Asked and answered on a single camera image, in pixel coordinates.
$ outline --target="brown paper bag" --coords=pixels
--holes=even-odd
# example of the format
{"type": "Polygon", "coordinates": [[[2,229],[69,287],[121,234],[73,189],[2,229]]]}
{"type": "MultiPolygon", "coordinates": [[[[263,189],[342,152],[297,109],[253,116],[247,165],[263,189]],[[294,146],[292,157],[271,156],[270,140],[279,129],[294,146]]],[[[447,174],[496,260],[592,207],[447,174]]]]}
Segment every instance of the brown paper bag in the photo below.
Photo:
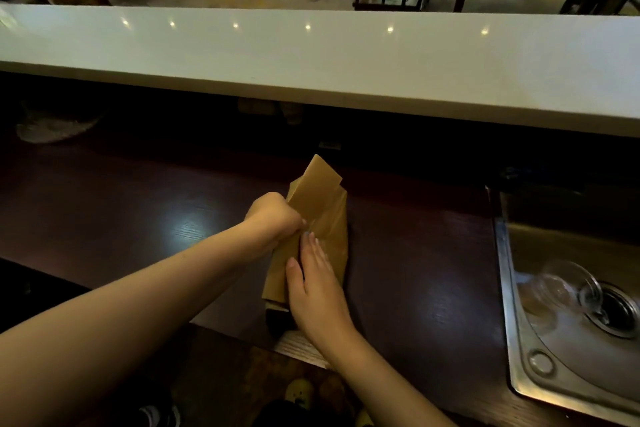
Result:
{"type": "MultiPolygon", "coordinates": [[[[307,231],[314,232],[329,257],[340,285],[347,266],[347,192],[340,186],[342,178],[315,155],[302,177],[289,186],[289,205],[307,220],[307,231]]],[[[289,304],[285,267],[289,257],[300,258],[300,234],[278,244],[264,282],[262,299],[268,304],[289,304]]]]}

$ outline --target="person's right arm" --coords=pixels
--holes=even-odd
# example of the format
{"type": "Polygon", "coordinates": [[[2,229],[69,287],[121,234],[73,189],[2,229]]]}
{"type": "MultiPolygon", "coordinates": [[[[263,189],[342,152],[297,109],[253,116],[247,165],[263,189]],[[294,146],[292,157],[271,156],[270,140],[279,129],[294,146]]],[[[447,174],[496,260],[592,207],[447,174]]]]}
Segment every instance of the person's right arm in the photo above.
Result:
{"type": "Polygon", "coordinates": [[[342,287],[313,234],[302,236],[300,259],[304,278],[298,261],[287,262],[296,324],[362,400],[376,427],[454,426],[356,331],[342,287]]]}

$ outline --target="forearm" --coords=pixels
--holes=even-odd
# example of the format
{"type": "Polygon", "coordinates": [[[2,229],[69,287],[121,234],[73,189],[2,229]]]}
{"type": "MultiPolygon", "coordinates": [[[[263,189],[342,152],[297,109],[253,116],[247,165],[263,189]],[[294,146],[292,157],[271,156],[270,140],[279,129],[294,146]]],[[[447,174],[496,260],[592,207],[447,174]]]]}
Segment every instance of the forearm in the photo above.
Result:
{"type": "Polygon", "coordinates": [[[245,221],[0,335],[0,418],[66,422],[217,298],[273,239],[245,221]]]}
{"type": "Polygon", "coordinates": [[[327,359],[362,400],[376,427],[454,427],[355,330],[327,348],[327,359]]]}

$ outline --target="sink drain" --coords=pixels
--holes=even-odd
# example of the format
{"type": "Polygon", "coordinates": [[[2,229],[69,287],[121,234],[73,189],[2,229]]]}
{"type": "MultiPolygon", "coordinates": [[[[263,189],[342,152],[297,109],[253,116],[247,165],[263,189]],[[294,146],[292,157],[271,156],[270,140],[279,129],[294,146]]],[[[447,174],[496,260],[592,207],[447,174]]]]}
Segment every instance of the sink drain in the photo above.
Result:
{"type": "Polygon", "coordinates": [[[640,311],[636,302],[618,287],[600,282],[602,309],[587,314],[591,322],[605,333],[631,339],[637,335],[640,311]]]}

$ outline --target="clear plastic cup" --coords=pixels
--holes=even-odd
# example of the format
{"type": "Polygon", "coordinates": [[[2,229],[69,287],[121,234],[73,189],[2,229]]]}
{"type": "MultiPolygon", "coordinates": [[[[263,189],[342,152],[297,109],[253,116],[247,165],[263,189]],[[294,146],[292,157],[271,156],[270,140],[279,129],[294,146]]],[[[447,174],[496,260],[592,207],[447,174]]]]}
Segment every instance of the clear plastic cup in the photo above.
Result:
{"type": "Polygon", "coordinates": [[[535,315],[549,310],[592,314],[602,308],[602,289],[596,278],[565,260],[548,261],[539,274],[518,285],[518,293],[524,309],[535,315]]]}

